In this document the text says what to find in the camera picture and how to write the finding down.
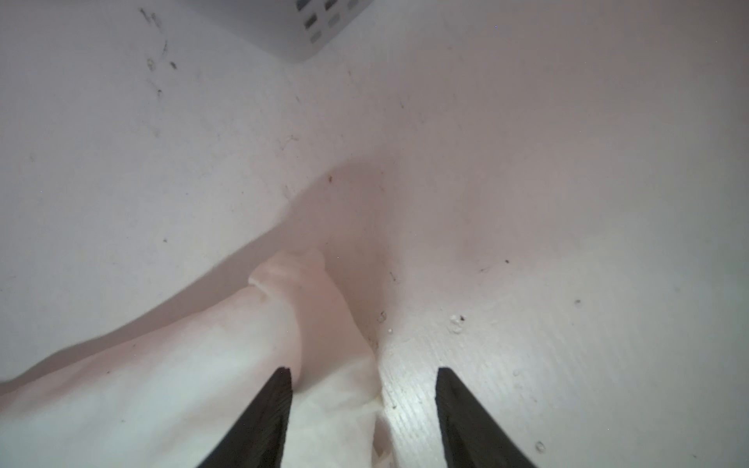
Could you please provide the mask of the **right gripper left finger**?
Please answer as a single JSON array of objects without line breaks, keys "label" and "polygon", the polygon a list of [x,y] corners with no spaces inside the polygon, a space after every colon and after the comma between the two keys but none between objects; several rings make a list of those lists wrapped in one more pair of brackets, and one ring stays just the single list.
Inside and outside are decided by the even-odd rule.
[{"label": "right gripper left finger", "polygon": [[292,403],[291,370],[278,368],[198,467],[280,467]]}]

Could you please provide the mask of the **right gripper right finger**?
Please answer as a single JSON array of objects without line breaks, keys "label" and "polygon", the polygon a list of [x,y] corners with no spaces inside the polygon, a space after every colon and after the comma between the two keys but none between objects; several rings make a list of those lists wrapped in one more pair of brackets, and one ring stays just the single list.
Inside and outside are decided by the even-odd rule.
[{"label": "right gripper right finger", "polygon": [[534,468],[450,368],[440,368],[435,402],[448,468]]}]

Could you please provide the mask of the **white printed t-shirt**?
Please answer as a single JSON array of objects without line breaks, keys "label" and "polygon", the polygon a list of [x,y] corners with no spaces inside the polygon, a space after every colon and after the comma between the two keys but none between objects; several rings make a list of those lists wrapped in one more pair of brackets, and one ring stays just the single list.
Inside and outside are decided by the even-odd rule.
[{"label": "white printed t-shirt", "polygon": [[277,253],[207,310],[4,395],[1,463],[196,467],[284,368],[282,466],[389,467],[374,355],[323,255]]}]

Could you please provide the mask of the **white plastic laundry basket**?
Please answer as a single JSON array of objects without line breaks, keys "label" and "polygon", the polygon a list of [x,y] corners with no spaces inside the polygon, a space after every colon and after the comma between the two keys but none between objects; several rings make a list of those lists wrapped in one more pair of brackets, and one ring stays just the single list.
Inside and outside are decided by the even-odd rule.
[{"label": "white plastic laundry basket", "polygon": [[197,0],[199,15],[286,62],[317,54],[371,0]]}]

